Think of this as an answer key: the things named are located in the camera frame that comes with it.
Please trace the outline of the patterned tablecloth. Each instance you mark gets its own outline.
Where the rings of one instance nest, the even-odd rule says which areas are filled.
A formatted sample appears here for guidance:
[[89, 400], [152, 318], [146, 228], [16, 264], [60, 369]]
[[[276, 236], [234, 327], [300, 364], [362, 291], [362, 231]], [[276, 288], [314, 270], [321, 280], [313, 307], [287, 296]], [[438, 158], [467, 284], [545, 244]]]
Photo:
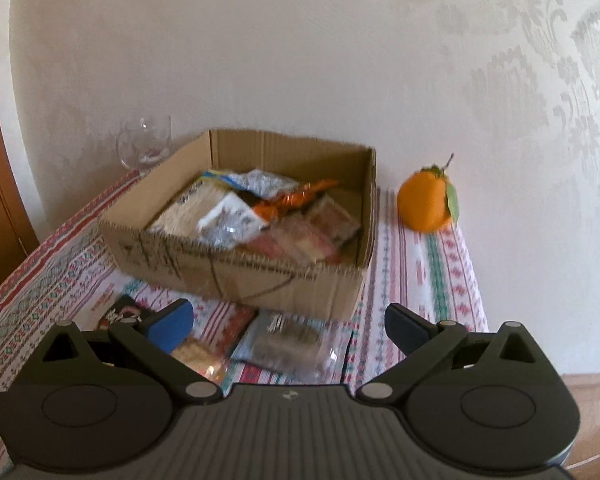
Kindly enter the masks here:
[[[132, 171], [47, 237], [0, 286], [0, 391], [57, 321], [94, 328], [122, 295], [160, 310], [178, 292], [148, 285], [119, 271], [97, 229], [97, 219], [140, 176]], [[419, 235], [396, 216], [396, 196], [378, 194], [375, 252], [352, 321], [342, 381], [356, 389], [402, 360], [388, 339], [385, 308], [398, 302], [430, 322], [455, 320], [468, 330], [488, 328], [477, 279], [456, 226]]]

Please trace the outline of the white grey printed snack bag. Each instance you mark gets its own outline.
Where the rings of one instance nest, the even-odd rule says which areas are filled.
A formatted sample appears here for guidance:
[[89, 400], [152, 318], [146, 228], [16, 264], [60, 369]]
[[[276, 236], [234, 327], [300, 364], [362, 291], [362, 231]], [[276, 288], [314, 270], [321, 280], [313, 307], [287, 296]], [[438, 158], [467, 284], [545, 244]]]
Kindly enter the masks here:
[[226, 193], [197, 223], [197, 240], [209, 247], [231, 250], [257, 237], [268, 222], [240, 197], [250, 194], [257, 200], [274, 200], [295, 191], [299, 183], [291, 178], [253, 169], [242, 174], [207, 170], [202, 178]]

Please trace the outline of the clear dark snack bag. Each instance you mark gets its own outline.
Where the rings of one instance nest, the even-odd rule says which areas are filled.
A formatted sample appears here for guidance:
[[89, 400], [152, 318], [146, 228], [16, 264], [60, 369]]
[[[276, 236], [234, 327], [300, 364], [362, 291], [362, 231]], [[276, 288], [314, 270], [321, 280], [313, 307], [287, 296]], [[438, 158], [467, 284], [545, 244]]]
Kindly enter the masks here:
[[230, 358], [300, 384], [327, 384], [340, 378], [350, 338], [347, 324], [261, 310]]

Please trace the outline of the clear glass cup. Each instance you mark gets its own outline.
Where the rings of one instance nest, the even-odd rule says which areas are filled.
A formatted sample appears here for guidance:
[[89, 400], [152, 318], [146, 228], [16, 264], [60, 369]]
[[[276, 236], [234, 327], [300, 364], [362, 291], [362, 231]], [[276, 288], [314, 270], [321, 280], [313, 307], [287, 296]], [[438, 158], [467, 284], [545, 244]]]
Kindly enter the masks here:
[[116, 152], [122, 166], [146, 172], [172, 153], [172, 122], [169, 115], [137, 117], [122, 122], [116, 137]]

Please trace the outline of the wrapped bread cake packet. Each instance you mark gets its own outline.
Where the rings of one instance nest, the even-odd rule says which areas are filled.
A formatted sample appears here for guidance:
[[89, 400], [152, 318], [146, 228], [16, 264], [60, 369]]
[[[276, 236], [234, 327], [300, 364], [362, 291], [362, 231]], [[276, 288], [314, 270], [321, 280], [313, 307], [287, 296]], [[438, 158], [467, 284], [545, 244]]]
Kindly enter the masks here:
[[217, 385], [222, 384], [228, 371], [228, 361], [224, 356], [212, 352], [193, 337], [187, 337], [171, 352], [171, 356]]

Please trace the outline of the orange crumpled snack wrapper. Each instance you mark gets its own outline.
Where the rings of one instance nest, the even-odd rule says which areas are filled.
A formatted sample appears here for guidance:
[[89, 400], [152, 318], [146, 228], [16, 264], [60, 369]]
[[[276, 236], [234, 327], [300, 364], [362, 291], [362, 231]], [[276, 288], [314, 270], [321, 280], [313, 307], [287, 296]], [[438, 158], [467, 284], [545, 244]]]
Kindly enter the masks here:
[[302, 184], [293, 191], [278, 194], [272, 200], [260, 200], [252, 207], [252, 210], [266, 222], [277, 222], [287, 214], [309, 206], [326, 191], [336, 188], [338, 185], [339, 182], [334, 179]]

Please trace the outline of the open cardboard box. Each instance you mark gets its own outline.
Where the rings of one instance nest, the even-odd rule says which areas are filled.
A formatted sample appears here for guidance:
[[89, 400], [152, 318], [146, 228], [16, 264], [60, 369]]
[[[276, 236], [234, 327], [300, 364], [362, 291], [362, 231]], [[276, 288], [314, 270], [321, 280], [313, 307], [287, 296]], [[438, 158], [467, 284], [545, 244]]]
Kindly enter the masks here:
[[[300, 182], [335, 179], [335, 198], [362, 223], [338, 264], [300, 266], [222, 252], [148, 226], [210, 169], [262, 169]], [[374, 253], [376, 151], [361, 144], [246, 129], [208, 130], [129, 188], [99, 219], [119, 269], [149, 284], [320, 320], [352, 318]]]

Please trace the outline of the black red beef snack packet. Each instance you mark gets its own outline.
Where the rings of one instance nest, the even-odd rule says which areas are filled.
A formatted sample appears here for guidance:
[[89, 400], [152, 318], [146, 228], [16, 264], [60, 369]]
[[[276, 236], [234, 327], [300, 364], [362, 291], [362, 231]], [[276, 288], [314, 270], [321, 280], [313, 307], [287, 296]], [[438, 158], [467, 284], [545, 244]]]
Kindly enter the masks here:
[[149, 318], [152, 311], [138, 304], [131, 296], [120, 296], [114, 304], [99, 319], [96, 328], [98, 330], [108, 330], [111, 324], [122, 322], [128, 318], [132, 323], [142, 322]]

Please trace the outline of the yellow noodle packet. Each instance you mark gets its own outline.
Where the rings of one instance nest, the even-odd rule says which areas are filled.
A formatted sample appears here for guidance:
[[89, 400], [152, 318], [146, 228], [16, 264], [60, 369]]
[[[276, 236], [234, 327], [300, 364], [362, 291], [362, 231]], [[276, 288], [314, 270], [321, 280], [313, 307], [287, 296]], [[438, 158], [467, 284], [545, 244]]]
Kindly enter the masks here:
[[223, 210], [244, 207], [245, 203], [227, 182], [226, 174], [208, 170], [172, 198], [147, 229], [193, 240], [200, 237]]

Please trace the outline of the red clear snack packet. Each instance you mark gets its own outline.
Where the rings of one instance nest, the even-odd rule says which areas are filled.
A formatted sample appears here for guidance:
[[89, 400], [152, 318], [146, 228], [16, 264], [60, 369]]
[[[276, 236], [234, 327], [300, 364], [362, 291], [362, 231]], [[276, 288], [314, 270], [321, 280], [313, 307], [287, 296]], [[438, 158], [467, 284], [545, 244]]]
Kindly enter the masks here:
[[301, 216], [288, 217], [270, 226], [258, 237], [243, 244], [242, 249], [250, 254], [300, 266], [340, 261], [340, 251], [332, 240]]

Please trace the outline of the orange fruit with leaf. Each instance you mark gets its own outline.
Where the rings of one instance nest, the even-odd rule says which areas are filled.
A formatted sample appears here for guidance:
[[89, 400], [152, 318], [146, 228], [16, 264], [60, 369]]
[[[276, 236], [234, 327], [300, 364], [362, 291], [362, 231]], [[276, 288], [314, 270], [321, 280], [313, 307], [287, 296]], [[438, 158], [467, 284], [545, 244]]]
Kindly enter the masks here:
[[414, 232], [438, 232], [460, 218], [456, 188], [446, 174], [454, 154], [442, 166], [431, 165], [414, 172], [396, 196], [399, 220]]

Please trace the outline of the brown pig logo snack packet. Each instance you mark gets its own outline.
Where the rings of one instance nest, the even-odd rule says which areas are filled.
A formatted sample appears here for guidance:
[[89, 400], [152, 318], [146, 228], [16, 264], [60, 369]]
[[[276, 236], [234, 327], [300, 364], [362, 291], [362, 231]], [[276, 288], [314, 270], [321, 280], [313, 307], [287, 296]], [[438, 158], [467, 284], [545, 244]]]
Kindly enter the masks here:
[[306, 211], [304, 218], [324, 233], [337, 247], [349, 243], [361, 229], [361, 223], [328, 194], [324, 194], [317, 200]]

